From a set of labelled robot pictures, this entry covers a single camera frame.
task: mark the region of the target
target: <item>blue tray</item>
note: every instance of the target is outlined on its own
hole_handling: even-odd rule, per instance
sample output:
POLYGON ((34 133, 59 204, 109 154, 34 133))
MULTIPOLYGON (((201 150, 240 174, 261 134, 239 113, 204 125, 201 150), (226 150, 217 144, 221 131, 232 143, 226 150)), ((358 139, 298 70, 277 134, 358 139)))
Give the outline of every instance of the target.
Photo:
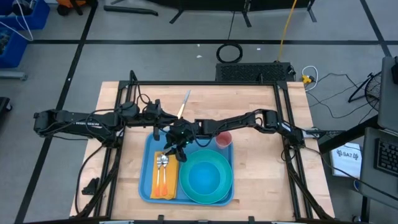
MULTIPOLYGON (((145 151, 144 156, 142 158, 142 167, 141 167, 141 175, 139 178, 139 195, 141 198, 150 203, 172 203, 172 204, 182 204, 182 205, 202 205, 200 203, 196 203, 193 200, 190 200, 185 193, 183 192, 180 182, 177 184, 177 196, 175 199, 166 200, 166 199, 151 199, 150 192, 152 190, 152 172, 154 168, 154 156, 155 151, 163 150, 163 147, 166 145, 166 137, 165 133, 159 133, 160 140, 155 141, 152 133, 148 135, 145 143, 145 151)), ((205 144, 208 140, 198 140, 199 143, 205 144)), ((216 152, 219 152, 223 155, 229 162, 232 167, 232 173, 234 172, 233 165, 233 144, 229 145, 226 149, 218 149, 215 143, 215 140, 212 140, 211 143, 206 147, 202 148, 198 146, 195 142, 189 144, 184 152, 188 155, 200 149, 210 149, 216 152)), ((178 166, 178 173, 180 173, 181 164, 178 166)), ((232 181, 231 190, 229 190, 228 194, 221 199, 220 201, 205 205, 205 206, 225 206, 232 201, 234 197, 234 181, 232 181)))

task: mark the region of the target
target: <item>red cup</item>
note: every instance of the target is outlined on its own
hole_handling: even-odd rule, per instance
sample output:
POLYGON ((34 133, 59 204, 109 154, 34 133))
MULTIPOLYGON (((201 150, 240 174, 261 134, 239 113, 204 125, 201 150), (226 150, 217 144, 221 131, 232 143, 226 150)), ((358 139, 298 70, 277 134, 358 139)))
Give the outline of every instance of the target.
POLYGON ((232 143, 232 135, 229 131, 225 131, 217 135, 216 144, 219 149, 225 149, 232 143))

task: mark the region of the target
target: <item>fork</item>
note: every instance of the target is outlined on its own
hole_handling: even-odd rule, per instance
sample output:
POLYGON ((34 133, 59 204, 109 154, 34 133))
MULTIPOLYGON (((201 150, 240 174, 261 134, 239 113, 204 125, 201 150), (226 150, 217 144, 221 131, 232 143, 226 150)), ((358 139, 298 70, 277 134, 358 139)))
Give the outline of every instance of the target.
POLYGON ((163 192, 162 195, 166 196, 167 195, 167 185, 166 185, 166 166, 169 163, 169 157, 166 156, 165 154, 162 155, 162 163, 163 163, 163 192))
POLYGON ((162 154, 156 157, 156 164, 157 164, 157 180, 156 180, 155 195, 159 197, 160 196, 159 175, 160 175, 160 167, 162 166, 162 154))

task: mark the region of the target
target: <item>yellow cable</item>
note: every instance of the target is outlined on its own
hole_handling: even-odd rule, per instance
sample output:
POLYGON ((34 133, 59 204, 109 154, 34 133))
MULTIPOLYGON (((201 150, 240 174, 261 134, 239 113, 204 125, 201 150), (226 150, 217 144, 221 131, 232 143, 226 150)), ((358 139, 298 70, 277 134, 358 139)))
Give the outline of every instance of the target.
POLYGON ((282 56, 282 46, 283 46, 283 44, 284 44, 284 39, 285 39, 285 35, 286 35, 286 30, 287 30, 287 27, 289 26, 290 18, 292 17, 293 10, 294 10, 294 7, 296 6, 296 3, 297 3, 297 0, 294 0, 292 9, 290 10, 290 13, 289 13, 289 17, 287 18, 287 21, 286 21, 286 25, 285 25, 285 29, 284 29, 284 34, 283 34, 283 36, 282 36, 282 40, 280 40, 278 62, 280 62, 279 59, 280 59, 281 56, 282 56))

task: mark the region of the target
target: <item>wooden table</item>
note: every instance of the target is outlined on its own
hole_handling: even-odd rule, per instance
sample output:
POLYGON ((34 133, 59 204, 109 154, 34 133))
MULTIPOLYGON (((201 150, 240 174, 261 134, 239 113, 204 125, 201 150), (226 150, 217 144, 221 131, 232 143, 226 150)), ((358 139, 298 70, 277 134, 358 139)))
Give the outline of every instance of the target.
MULTIPOLYGON (((312 127, 311 114, 302 83, 288 83, 289 96, 296 126, 312 127)), ((141 91, 151 100, 160 99, 164 111, 177 114, 187 90, 191 90, 183 117, 225 119, 258 108, 276 110, 271 86, 162 86, 142 85, 141 91)), ((118 82, 104 82, 96 109, 113 108, 118 82)), ((286 118, 284 100, 284 117, 286 118)), ((244 128, 231 132, 234 142, 235 194, 225 207, 169 205, 144 202, 138 193, 142 155, 146 137, 152 128, 127 128, 119 168, 118 182, 113 202, 112 219, 156 220, 294 220, 292 199, 286 164, 280 158, 283 150, 279 134, 261 134, 244 128)), ((314 139, 306 139, 307 147, 318 149, 314 139)), ((89 140, 85 159, 98 147, 97 140, 89 140)), ((334 217, 328 186, 318 154, 302 149, 302 160, 309 191, 325 211, 334 217)), ((83 170, 80 190, 94 177, 101 176, 105 149, 97 153, 83 170)), ((303 197, 297 188, 301 216, 305 217, 303 197)), ((79 194, 80 210, 91 196, 79 194)), ((101 214, 106 210, 108 192, 103 196, 101 214)), ((75 214, 72 206, 71 215, 75 214)))

